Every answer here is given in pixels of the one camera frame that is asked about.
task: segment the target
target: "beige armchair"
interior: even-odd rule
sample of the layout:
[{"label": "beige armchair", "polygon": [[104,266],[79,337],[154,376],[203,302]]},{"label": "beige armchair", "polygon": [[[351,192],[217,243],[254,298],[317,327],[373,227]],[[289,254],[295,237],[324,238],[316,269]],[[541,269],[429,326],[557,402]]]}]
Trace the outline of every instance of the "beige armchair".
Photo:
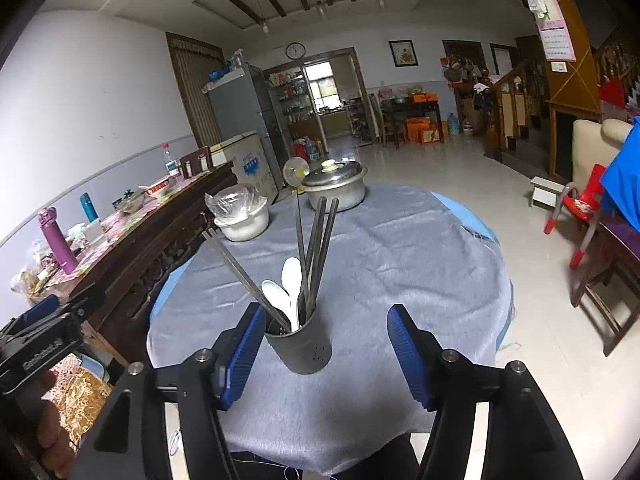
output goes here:
[{"label": "beige armchair", "polygon": [[574,182],[582,190],[595,164],[608,166],[620,151],[631,124],[607,119],[602,124],[578,119],[574,122]]}]

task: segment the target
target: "blue water bottle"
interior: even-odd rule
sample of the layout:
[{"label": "blue water bottle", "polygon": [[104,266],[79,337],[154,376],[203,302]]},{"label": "blue water bottle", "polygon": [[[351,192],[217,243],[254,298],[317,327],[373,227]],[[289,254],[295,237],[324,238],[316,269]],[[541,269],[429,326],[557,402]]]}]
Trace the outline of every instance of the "blue water bottle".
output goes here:
[{"label": "blue water bottle", "polygon": [[84,209],[84,214],[89,220],[89,223],[98,219],[98,213],[95,212],[94,203],[91,202],[91,197],[89,197],[88,193],[82,193],[82,195],[80,195],[80,203],[82,204],[82,209]]}]

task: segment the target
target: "hand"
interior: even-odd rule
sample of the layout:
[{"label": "hand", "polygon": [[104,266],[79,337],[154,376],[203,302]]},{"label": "hand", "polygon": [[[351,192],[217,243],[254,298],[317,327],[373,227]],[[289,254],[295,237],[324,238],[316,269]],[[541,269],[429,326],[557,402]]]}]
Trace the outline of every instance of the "hand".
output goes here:
[{"label": "hand", "polygon": [[[56,376],[47,371],[38,381],[44,394],[56,384]],[[45,400],[44,403],[36,430],[38,443],[45,449],[42,453],[42,465],[53,471],[58,478],[66,478],[71,473],[76,453],[69,445],[69,434],[60,427],[60,412],[56,405],[50,400]]]}]

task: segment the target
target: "pendant light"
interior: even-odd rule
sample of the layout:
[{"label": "pendant light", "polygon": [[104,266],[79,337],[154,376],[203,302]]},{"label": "pendant light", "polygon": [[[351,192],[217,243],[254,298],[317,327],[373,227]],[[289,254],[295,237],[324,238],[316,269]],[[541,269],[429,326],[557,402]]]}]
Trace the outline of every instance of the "pendant light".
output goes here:
[{"label": "pendant light", "polygon": [[380,9],[384,9],[386,7],[386,0],[375,0]]},{"label": "pendant light", "polygon": [[258,8],[260,9],[260,28],[265,34],[268,35],[271,33],[271,29],[269,28],[269,22],[265,19],[264,13],[262,12],[262,6],[260,4],[260,0],[254,0],[254,1],[258,2]]},{"label": "pendant light", "polygon": [[322,3],[322,1],[320,0],[316,0],[315,7],[321,22],[325,22],[329,19],[329,13],[328,9],[326,8],[326,4]]}]

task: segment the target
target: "round table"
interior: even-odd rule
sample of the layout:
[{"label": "round table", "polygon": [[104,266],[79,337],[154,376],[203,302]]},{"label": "round table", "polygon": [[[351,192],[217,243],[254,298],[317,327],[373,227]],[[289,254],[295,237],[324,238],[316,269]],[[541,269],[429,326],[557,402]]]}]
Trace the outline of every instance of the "round table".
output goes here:
[{"label": "round table", "polygon": [[[306,241],[314,212],[304,196],[300,202]],[[259,237],[225,244],[255,283],[280,282],[282,264],[298,255],[291,200],[270,206]],[[210,347],[251,301],[205,242],[154,313],[152,363],[177,364]],[[328,476],[399,434],[430,431],[434,415],[412,398],[386,334],[395,303],[443,348],[493,365],[511,287],[500,247],[486,234],[465,228],[430,192],[377,184],[335,219],[318,293],[331,360],[299,376],[264,340],[241,399],[220,413],[229,449]]]}]

